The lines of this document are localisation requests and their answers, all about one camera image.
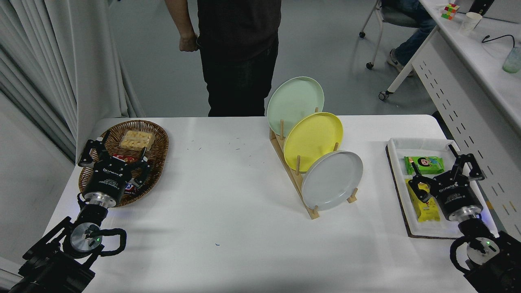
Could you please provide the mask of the person's hand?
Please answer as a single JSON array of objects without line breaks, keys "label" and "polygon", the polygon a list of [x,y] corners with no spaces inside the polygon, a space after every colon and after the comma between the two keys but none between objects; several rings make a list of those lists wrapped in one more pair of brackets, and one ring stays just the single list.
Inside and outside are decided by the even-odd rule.
[{"label": "person's hand", "polygon": [[195,52],[199,50],[197,44],[197,34],[194,32],[181,34],[179,41],[179,50],[181,52]]}]

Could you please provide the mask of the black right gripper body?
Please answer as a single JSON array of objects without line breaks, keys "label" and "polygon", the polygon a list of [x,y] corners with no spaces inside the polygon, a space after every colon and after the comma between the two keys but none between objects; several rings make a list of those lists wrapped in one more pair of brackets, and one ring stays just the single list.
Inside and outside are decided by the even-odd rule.
[{"label": "black right gripper body", "polygon": [[465,175],[439,174],[428,183],[430,194],[436,199],[448,221],[461,221],[465,215],[478,215],[483,210],[480,200]]}]

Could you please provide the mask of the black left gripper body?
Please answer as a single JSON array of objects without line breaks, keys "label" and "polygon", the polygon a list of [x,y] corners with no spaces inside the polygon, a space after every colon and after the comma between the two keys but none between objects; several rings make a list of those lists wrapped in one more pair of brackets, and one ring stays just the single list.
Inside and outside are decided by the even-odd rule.
[{"label": "black left gripper body", "polygon": [[113,199],[121,199],[125,187],[132,178],[131,168],[119,158],[109,158],[95,163],[83,195],[102,193]]}]

